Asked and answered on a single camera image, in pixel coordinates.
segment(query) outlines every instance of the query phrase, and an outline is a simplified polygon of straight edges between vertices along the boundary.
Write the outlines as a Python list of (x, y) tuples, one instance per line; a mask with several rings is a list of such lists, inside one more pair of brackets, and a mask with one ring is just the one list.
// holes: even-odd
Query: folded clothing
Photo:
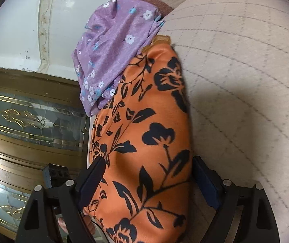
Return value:
[(184, 81), (168, 39), (153, 41), (131, 60), (92, 130), (90, 163), (101, 156), (107, 166), (84, 210), (116, 243), (175, 243), (187, 224), (192, 157)]
[(88, 116), (112, 99), (121, 73), (163, 25), (160, 18), (158, 8), (140, 0), (111, 0), (95, 10), (72, 54)]

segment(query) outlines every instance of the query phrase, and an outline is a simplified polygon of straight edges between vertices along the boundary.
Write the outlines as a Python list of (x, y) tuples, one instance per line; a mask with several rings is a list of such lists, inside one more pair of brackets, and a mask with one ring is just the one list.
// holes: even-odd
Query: purple floral cloth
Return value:
[(160, 18), (158, 8), (140, 0), (110, 0), (90, 17), (72, 54), (88, 116), (112, 99), (121, 73), (163, 25)]

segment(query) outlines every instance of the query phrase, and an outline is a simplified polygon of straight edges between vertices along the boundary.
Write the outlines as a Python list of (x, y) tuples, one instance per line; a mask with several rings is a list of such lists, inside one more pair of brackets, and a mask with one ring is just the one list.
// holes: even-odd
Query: silver screw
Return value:
[(74, 185), (74, 180), (68, 180), (68, 181), (66, 181), (66, 186), (72, 186), (72, 185)]
[(38, 191), (40, 191), (41, 189), (42, 189), (42, 185), (37, 185), (37, 186), (34, 187), (34, 191), (35, 191), (35, 192), (38, 192)]
[(256, 184), (256, 188), (257, 188), (258, 190), (264, 189), (264, 187), (263, 187), (263, 185), (262, 185), (261, 183), (257, 183), (257, 184)]
[(228, 179), (225, 179), (225, 180), (223, 180), (223, 184), (224, 184), (225, 186), (231, 186), (231, 185), (232, 185), (232, 182), (231, 182), (230, 180), (228, 180)]

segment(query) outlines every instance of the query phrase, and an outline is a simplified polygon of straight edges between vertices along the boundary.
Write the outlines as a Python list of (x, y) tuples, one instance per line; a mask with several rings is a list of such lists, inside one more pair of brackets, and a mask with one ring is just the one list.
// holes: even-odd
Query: human hand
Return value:
[[(95, 229), (95, 226), (94, 224), (92, 223), (92, 218), (88, 215), (87, 212), (85, 212), (85, 210), (83, 210), (83, 213), (84, 213), (84, 217), (83, 217), (83, 220), (87, 226), (87, 228), (89, 229), (89, 232), (94, 235), (95, 232), (96, 232), (96, 229)], [(60, 217), (58, 218), (58, 224), (59, 226), (63, 229), (64, 232), (66, 232), (67, 234), (68, 233), (68, 230), (67, 230), (67, 226), (66, 226), (66, 223), (64, 222), (63, 218)]]

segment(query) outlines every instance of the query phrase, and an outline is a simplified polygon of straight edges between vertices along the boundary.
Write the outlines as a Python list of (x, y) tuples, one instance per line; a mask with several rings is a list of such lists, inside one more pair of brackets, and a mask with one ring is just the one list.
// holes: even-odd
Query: orange floral cloth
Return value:
[(102, 156), (107, 166), (85, 210), (115, 243), (173, 243), (186, 228), (189, 118), (168, 39), (132, 59), (93, 126), (90, 163)]

